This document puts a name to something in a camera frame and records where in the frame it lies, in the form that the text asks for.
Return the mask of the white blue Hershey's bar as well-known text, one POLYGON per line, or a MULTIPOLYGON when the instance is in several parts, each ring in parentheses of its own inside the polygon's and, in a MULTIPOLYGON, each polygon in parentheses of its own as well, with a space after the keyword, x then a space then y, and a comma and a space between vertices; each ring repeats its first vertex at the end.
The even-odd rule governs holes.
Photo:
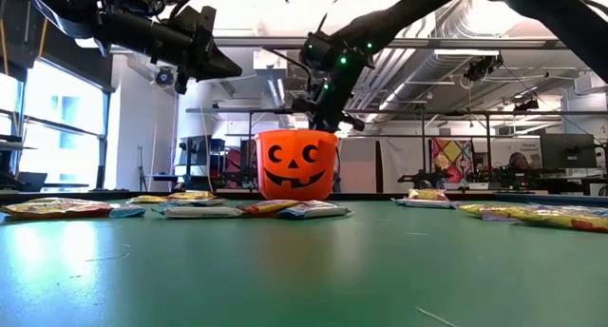
POLYGON ((308 201, 282 209, 276 213, 276 217, 283 220, 308 220, 326 217, 341 217, 350 213, 351 210, 345 206, 330 202, 308 201))
POLYGON ((210 207, 210 206, 220 206, 227 203, 226 199, 223 198, 208 198, 208 199, 187 199, 187 200, 169 200, 166 202, 161 202, 161 206, 202 206, 202 207, 210 207))
POLYGON ((237 208, 225 206, 170 206, 153 208, 153 211, 167 219, 228 219, 242 215, 237 208))
POLYGON ((416 207, 416 208, 432 208, 432 209, 457 209, 459 204, 451 201, 430 201, 430 200, 419 200, 419 199, 392 199, 397 205, 416 207))
POLYGON ((142 217, 145 212, 146 209, 141 206, 128 204, 113 208, 108 217, 110 219, 138 218, 142 217))
POLYGON ((575 212, 577 214, 590 214, 590 215, 608 217, 608 208, 605 208, 605 207, 580 206, 580 205, 555 205, 555 204, 542 204, 542 203, 535 203, 535 202, 533 202, 533 205, 537 206, 539 209, 560 210, 560 211, 575 212))

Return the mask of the silver ventilation duct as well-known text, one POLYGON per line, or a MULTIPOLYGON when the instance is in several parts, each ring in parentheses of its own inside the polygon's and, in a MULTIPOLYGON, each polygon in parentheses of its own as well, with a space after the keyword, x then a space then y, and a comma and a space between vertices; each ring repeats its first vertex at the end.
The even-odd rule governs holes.
MULTIPOLYGON (((445 39, 500 38, 521 20, 521 16, 505 3, 486 0, 455 0, 438 16, 432 37, 445 39)), ((409 106, 439 87, 460 67, 486 55, 490 50, 408 49, 407 59, 393 72, 389 92, 379 105, 383 112, 371 114, 367 121, 388 117, 388 110, 409 106)))

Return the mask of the black computer monitor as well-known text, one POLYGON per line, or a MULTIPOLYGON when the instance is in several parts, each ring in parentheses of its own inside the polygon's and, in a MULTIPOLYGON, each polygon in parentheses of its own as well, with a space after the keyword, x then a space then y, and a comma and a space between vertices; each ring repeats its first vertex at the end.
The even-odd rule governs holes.
POLYGON ((589 134, 541 135, 541 162, 544 169, 595 168, 595 139, 589 134))

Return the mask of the green table mat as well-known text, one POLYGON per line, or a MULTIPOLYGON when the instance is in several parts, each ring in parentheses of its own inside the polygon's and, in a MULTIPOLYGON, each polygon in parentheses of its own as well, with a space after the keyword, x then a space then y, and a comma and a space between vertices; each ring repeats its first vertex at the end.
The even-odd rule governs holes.
POLYGON ((608 235, 346 217, 0 222, 0 327, 608 327, 608 235))

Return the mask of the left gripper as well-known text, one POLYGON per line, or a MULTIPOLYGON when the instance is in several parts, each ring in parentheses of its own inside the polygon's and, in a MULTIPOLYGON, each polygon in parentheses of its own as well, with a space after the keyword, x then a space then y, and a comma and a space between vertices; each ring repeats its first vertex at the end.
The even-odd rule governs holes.
MULTIPOLYGON (((204 6, 198 21, 197 80, 238 77, 242 68, 226 56, 215 44, 213 29, 217 11, 204 6)), ((187 90, 188 59, 192 46, 197 12, 189 6, 175 6, 169 17, 151 25, 151 63, 159 61, 177 68, 174 88, 179 94, 187 90)))

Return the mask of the person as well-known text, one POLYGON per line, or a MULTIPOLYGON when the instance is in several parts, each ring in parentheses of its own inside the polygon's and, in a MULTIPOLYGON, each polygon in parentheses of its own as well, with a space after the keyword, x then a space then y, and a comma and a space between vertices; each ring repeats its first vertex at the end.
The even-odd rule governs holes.
POLYGON ((507 168, 514 172, 525 172, 532 168, 531 163, 521 152, 514 152, 510 155, 507 168))

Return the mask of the large black framed window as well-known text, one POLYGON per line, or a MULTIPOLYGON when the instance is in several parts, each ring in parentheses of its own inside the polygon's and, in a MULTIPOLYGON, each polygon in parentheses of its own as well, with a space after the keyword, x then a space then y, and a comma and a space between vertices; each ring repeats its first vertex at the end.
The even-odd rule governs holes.
POLYGON ((48 61, 6 65, 0 57, 0 188, 99 186, 110 94, 48 61))

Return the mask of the white partition panel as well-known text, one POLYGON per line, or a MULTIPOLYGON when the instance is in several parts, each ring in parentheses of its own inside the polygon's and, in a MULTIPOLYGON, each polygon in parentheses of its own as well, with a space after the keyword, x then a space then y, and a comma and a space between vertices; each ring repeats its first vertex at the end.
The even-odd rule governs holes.
POLYGON ((341 141, 342 193, 407 194, 411 182, 399 183, 423 169, 422 140, 416 138, 349 138, 341 141))

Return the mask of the black pipe rack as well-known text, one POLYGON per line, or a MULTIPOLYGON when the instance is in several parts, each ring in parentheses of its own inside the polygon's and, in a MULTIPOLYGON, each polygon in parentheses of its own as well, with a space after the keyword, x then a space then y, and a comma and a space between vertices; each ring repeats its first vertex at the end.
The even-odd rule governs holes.
MULTIPOLYGON (((192 113, 206 114, 246 114, 248 116, 247 133, 240 137, 242 146, 240 148, 240 164, 239 168, 228 167, 224 171, 224 177, 228 181, 242 182, 249 184, 257 183, 257 152, 253 138, 256 135, 254 132, 254 120, 264 118, 266 116, 275 116, 278 120, 285 119, 287 129, 307 129, 309 121, 304 113, 293 111, 290 108, 192 108, 192 113)), ((432 137, 427 133, 429 126, 439 122, 452 122, 471 118, 474 121, 475 128, 482 128, 483 133, 471 131, 466 133, 466 139, 484 139, 486 147, 490 148, 491 142, 496 138, 489 124, 494 116, 506 118, 520 117, 523 123, 532 122, 542 117, 549 116, 551 121, 555 123, 558 117, 579 130, 580 134, 586 134, 588 131, 581 125, 576 123, 576 117, 604 117, 608 118, 608 112, 600 111, 534 111, 534 112, 510 112, 510 111, 471 111, 471 110, 424 110, 424 109, 405 109, 405 110, 388 110, 385 113, 388 115, 383 120, 368 122, 367 118, 371 114, 380 114, 382 110, 347 110, 346 113, 358 118, 365 123, 363 131, 357 131, 351 125, 346 123, 339 124, 339 130, 336 131, 340 140, 349 138, 416 138, 422 140, 424 158, 430 155, 427 146, 427 140, 432 137)), ((341 170, 340 154, 335 161, 335 187, 340 189, 340 170, 341 170)))

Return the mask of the white wall sign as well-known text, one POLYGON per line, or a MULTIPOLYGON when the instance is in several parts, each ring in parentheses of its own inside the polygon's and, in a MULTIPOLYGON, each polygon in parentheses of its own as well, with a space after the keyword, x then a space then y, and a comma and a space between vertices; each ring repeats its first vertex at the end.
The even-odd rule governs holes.
POLYGON ((490 145, 492 165, 507 166, 514 152, 521 152, 531 163, 532 168, 542 167, 541 142, 535 139, 497 139, 490 145))

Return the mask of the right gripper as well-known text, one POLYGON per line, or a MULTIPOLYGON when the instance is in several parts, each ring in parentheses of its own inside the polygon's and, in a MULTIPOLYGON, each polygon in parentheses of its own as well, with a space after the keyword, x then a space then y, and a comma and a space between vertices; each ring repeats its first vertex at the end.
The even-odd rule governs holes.
POLYGON ((344 111, 362 69, 360 66, 335 66, 329 77, 314 85, 307 97, 295 98, 291 110, 304 113, 312 130, 335 133, 340 123, 346 123, 363 131, 365 123, 344 111))

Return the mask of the white ceiling unit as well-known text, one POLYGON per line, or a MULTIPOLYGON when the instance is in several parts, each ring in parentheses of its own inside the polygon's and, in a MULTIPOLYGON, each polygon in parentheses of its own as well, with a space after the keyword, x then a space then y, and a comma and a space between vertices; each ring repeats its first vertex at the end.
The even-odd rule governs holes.
POLYGON ((288 63, 266 49, 259 49, 255 50, 253 54, 253 70, 260 76, 285 77, 288 63))

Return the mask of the colourful patchwork wall hanging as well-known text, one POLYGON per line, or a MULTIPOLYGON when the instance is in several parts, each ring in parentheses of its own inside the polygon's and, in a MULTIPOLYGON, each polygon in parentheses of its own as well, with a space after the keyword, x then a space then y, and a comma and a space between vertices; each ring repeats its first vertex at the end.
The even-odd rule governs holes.
POLYGON ((449 183, 460 183, 474 170, 473 142, 432 138, 431 159, 435 168, 446 173, 449 183))

